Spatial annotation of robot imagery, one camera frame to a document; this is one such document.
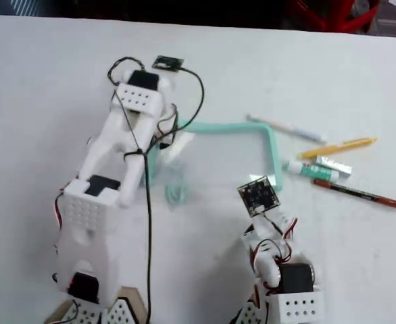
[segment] perforated plastic part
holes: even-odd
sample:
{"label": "perforated plastic part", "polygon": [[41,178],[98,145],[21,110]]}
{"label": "perforated plastic part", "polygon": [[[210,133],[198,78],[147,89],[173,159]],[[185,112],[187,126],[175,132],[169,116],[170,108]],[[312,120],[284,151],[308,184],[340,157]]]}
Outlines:
{"label": "perforated plastic part", "polygon": [[[64,315],[63,321],[68,321],[75,316],[76,308],[73,304],[68,312]],[[78,302],[78,316],[75,320],[71,321],[70,324],[97,324],[99,320],[100,313],[95,312],[89,308],[86,308],[85,305]]]}
{"label": "perforated plastic part", "polygon": [[[72,305],[68,312],[64,315],[63,321],[70,320],[75,316],[75,306]],[[78,303],[78,316],[70,324],[97,324],[101,313],[96,313],[91,308],[86,308],[85,305]],[[136,324],[132,312],[129,309],[128,303],[119,299],[111,308],[111,311],[105,317],[105,323],[102,324]]]}
{"label": "perforated plastic part", "polygon": [[309,323],[324,318],[322,292],[270,295],[268,301],[270,323]]}
{"label": "perforated plastic part", "polygon": [[98,220],[100,220],[99,213],[104,213],[104,206],[96,202],[85,201],[73,196],[66,196],[65,205],[66,215],[68,220],[86,230],[96,230]]}
{"label": "perforated plastic part", "polygon": [[[153,117],[159,117],[155,115],[152,106],[157,104],[161,105],[163,99],[160,92],[139,88],[138,86],[131,86],[125,83],[120,83],[116,92],[125,108],[148,113]],[[112,104],[120,105],[117,96],[113,97]]]}
{"label": "perforated plastic part", "polygon": [[240,312],[236,324],[265,324],[265,312],[256,308],[254,303],[248,302]]}
{"label": "perforated plastic part", "polygon": [[119,299],[107,315],[106,324],[135,324],[135,319],[129,309],[128,303]]}

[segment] white table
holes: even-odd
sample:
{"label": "white table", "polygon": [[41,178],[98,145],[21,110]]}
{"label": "white table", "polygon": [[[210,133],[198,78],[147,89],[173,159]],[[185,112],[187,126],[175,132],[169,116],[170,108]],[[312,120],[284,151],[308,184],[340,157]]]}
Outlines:
{"label": "white table", "polygon": [[[0,323],[40,323],[64,298],[50,279],[52,200],[107,115],[108,67],[124,55],[149,65],[159,54],[184,58],[203,78],[198,120],[240,122],[251,112],[331,142],[379,137],[335,157],[354,168],[348,186],[396,199],[396,38],[0,17]],[[196,81],[179,75],[177,89],[187,117]],[[314,144],[278,134],[278,147],[293,157]],[[160,188],[152,196],[152,323],[229,322],[252,280],[238,240],[249,224],[240,198],[174,213]],[[326,323],[396,323],[396,210],[287,175],[280,199],[324,265]],[[122,282],[145,299],[142,195],[130,214]],[[133,254],[141,262],[131,265]]]}

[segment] wire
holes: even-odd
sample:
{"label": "wire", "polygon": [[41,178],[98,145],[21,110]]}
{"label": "wire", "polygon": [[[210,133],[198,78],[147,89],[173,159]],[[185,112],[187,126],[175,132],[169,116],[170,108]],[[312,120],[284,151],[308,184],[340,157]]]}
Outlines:
{"label": "wire", "polygon": [[60,209],[58,208],[58,199],[61,196],[63,196],[63,192],[60,192],[60,194],[54,200],[54,213],[55,216],[57,216],[59,230],[61,230],[61,228],[63,227],[63,219],[61,218]]}
{"label": "wire", "polygon": [[118,86],[120,84],[120,82],[114,81],[112,79],[112,72],[120,63],[127,61],[127,60],[134,61],[134,62],[138,63],[138,65],[141,68],[141,71],[145,71],[145,66],[144,66],[143,62],[141,62],[139,59],[135,59],[134,57],[129,57],[129,56],[122,57],[121,59],[118,59],[117,61],[114,62],[114,64],[111,66],[111,68],[108,70],[108,73],[107,73],[107,77],[108,77],[109,81],[111,81],[111,83],[114,86]]}
{"label": "wire", "polygon": [[75,299],[72,299],[72,302],[75,305],[76,312],[75,312],[75,315],[71,319],[66,319],[65,321],[54,321],[54,322],[50,322],[49,324],[64,324],[64,323],[73,322],[78,317],[79,306],[76,303]]}
{"label": "wire", "polygon": [[273,225],[274,229],[282,236],[284,235],[284,233],[282,232],[282,230],[279,228],[279,226],[277,226],[273,221],[270,221],[268,219],[268,217],[266,216],[266,214],[263,213],[264,218]]}
{"label": "wire", "polygon": [[280,247],[279,247],[279,245],[275,242],[275,241],[273,241],[272,239],[270,239],[270,238],[265,238],[264,240],[262,240],[261,242],[259,242],[258,244],[257,244],[257,246],[255,247],[255,249],[253,250],[253,252],[252,252],[252,256],[251,256],[251,265],[252,265],[252,270],[253,270],[253,272],[255,272],[255,260],[256,260],[256,258],[257,258],[257,255],[258,255],[258,251],[259,251],[259,248],[261,247],[261,245],[264,243],[264,242],[271,242],[271,243],[273,243],[274,245],[275,245],[275,247],[278,249],[278,251],[279,251],[279,256],[280,256],[280,260],[282,260],[283,258],[282,258],[282,250],[280,249]]}
{"label": "wire", "polygon": [[[112,80],[112,78],[111,78],[110,76],[111,76],[112,70],[113,70],[119,63],[120,63],[120,62],[118,62],[118,63],[115,62],[115,64],[113,65],[113,67],[112,67],[112,68],[109,70],[109,72],[108,72],[108,78],[109,78],[109,79],[111,80],[111,82],[112,82],[113,84],[115,84],[116,86],[119,85],[119,82],[115,83],[115,82]],[[148,308],[148,312],[147,312],[147,318],[146,318],[146,320],[145,320],[145,323],[146,323],[146,324],[149,324],[149,323],[150,323],[150,318],[151,318],[151,245],[152,245],[152,237],[153,237],[153,236],[152,236],[152,227],[153,227],[153,226],[152,226],[152,219],[153,219],[153,217],[152,217],[152,210],[151,210],[149,162],[148,162],[147,155],[149,154],[150,150],[151,150],[158,142],[160,142],[160,140],[162,140],[163,138],[165,138],[165,137],[167,137],[167,136],[169,136],[169,135],[171,135],[171,134],[177,132],[178,130],[183,130],[183,129],[185,129],[190,123],[193,122],[193,120],[197,117],[198,113],[199,113],[200,110],[201,110],[201,107],[202,107],[203,102],[204,102],[204,96],[205,96],[204,85],[203,85],[203,82],[202,82],[201,78],[198,76],[198,74],[196,74],[195,72],[193,72],[193,71],[191,71],[191,70],[188,70],[188,69],[186,69],[186,68],[183,68],[183,67],[180,68],[180,70],[192,74],[192,75],[195,76],[195,77],[198,79],[198,81],[199,81],[199,84],[200,84],[200,87],[201,87],[201,100],[200,100],[200,102],[199,102],[198,108],[197,108],[197,110],[195,111],[195,113],[193,114],[192,118],[191,118],[185,125],[183,125],[183,126],[180,127],[180,128],[173,127],[172,130],[170,130],[168,133],[164,133],[164,134],[162,134],[161,136],[155,138],[154,141],[149,145],[149,148],[148,148],[145,152],[142,150],[141,147],[139,147],[137,138],[136,138],[136,136],[135,136],[135,134],[134,134],[134,131],[133,131],[132,127],[130,126],[130,122],[129,122],[129,120],[128,120],[128,116],[127,116],[126,110],[125,110],[125,108],[124,108],[124,106],[123,106],[123,102],[118,98],[117,92],[114,91],[114,95],[117,97],[117,99],[118,99],[119,102],[120,102],[120,105],[122,106],[122,109],[123,109],[123,112],[124,112],[124,117],[126,118],[126,121],[127,121],[128,125],[129,125],[129,128],[130,128],[130,131],[132,132],[132,135],[133,135],[133,137],[134,137],[135,144],[137,145],[137,148],[138,148],[136,151],[125,153],[125,154],[123,155],[123,159],[125,159],[125,158],[126,158],[127,156],[129,156],[129,155],[142,155],[143,158],[144,158],[144,166],[145,166],[145,170],[144,170],[144,172],[145,172],[145,192],[146,192],[146,199],[147,199],[147,214],[148,214],[148,252],[147,252],[147,258],[148,258],[148,259],[147,259],[147,308]]]}
{"label": "wire", "polygon": [[267,324],[268,321],[268,311],[269,311],[269,304],[268,302],[266,302],[266,321],[264,322],[264,324]]}
{"label": "wire", "polygon": [[168,133],[165,133],[165,134],[163,134],[163,135],[157,137],[157,138],[153,141],[153,144],[151,144],[151,145],[149,146],[149,148],[147,149],[147,151],[145,152],[145,154],[148,154],[148,153],[151,151],[151,149],[152,149],[158,142],[160,142],[160,140],[162,140],[163,138],[165,138],[165,137],[167,137],[167,136],[169,136],[169,135],[171,135],[171,134],[173,134],[173,133],[175,133],[175,132],[177,132],[177,131],[179,131],[179,130],[183,130],[183,129],[185,129],[187,126],[189,126],[189,125],[193,122],[193,120],[197,117],[198,113],[201,111],[201,108],[202,108],[203,102],[204,102],[204,97],[205,97],[205,90],[204,90],[203,80],[201,80],[201,78],[199,77],[199,75],[196,74],[194,71],[188,70],[188,69],[186,69],[185,67],[181,67],[179,70],[184,71],[184,72],[187,72],[187,73],[189,73],[189,74],[192,74],[194,77],[196,77],[196,78],[198,79],[199,85],[200,85],[200,87],[201,87],[201,100],[200,100],[200,102],[199,102],[199,104],[198,104],[198,108],[197,108],[197,110],[195,111],[195,113],[193,114],[193,116],[190,118],[190,120],[189,120],[185,125],[183,125],[183,126],[181,126],[181,127],[179,127],[179,128],[173,128],[173,129],[170,130]]}
{"label": "wire", "polygon": [[291,232],[291,234],[294,232],[294,227],[295,227],[295,225],[297,224],[297,221],[298,221],[298,218],[296,217],[296,218],[294,218],[294,220],[293,220],[293,222],[291,223],[291,225],[288,227],[288,229],[285,231],[285,233],[284,233],[284,235],[283,235],[283,238],[284,238],[284,240],[288,237],[288,235],[290,234],[290,232]]}
{"label": "wire", "polygon": [[124,106],[123,106],[123,102],[120,100],[120,98],[119,98],[119,96],[118,96],[116,90],[114,91],[114,95],[117,97],[117,100],[118,100],[118,102],[120,103],[120,106],[122,106],[124,118],[126,119],[126,121],[127,121],[127,123],[128,123],[130,132],[132,133],[132,136],[133,136],[133,139],[134,139],[134,141],[135,141],[135,144],[137,145],[137,149],[139,149],[137,137],[135,136],[135,132],[133,131],[133,128],[132,128],[132,126],[131,126],[131,124],[130,124],[130,121],[129,121],[129,118],[128,118],[128,114],[126,113],[126,110],[125,110],[125,108],[124,108]]}
{"label": "wire", "polygon": [[162,130],[160,129],[160,126],[159,126],[160,123],[166,122],[167,120],[170,120],[170,119],[173,118],[174,116],[178,116],[177,106],[176,106],[174,103],[172,103],[171,105],[174,106],[174,113],[173,113],[170,117],[167,117],[167,118],[165,118],[165,119],[159,120],[159,122],[158,122],[157,125],[156,125],[157,130],[159,130],[160,134],[165,134],[165,133],[162,132]]}

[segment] red marker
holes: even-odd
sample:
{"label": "red marker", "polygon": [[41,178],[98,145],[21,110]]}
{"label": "red marker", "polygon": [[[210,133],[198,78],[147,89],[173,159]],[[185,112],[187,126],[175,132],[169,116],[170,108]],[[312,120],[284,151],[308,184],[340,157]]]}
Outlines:
{"label": "red marker", "polygon": [[350,189],[350,188],[347,188],[347,187],[344,187],[344,186],[340,186],[338,184],[332,184],[330,182],[319,180],[319,179],[315,179],[314,180],[314,184],[316,184],[317,186],[324,187],[324,188],[333,189],[333,190],[336,190],[336,191],[339,191],[339,192],[343,192],[345,194],[350,194],[352,196],[356,196],[356,197],[359,197],[359,198],[362,198],[362,199],[374,201],[374,202],[376,202],[378,204],[382,204],[382,205],[386,205],[386,206],[390,206],[390,207],[396,208],[396,200],[393,200],[393,199],[390,199],[390,198],[377,196],[375,194],[369,194],[367,192],[356,190],[356,189]]}

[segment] white pen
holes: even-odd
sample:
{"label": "white pen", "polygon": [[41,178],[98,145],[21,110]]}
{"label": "white pen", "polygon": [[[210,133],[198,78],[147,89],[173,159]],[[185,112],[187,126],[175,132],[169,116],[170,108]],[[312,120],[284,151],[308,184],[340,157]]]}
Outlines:
{"label": "white pen", "polygon": [[324,136],[313,132],[308,132],[307,130],[300,130],[299,128],[293,125],[286,125],[279,123],[277,121],[270,121],[259,117],[251,116],[249,114],[246,115],[246,118],[251,122],[265,123],[268,124],[271,128],[274,128],[275,130],[282,130],[283,132],[294,134],[306,138],[308,140],[313,140],[315,142],[319,142],[323,144],[327,142],[327,139]]}

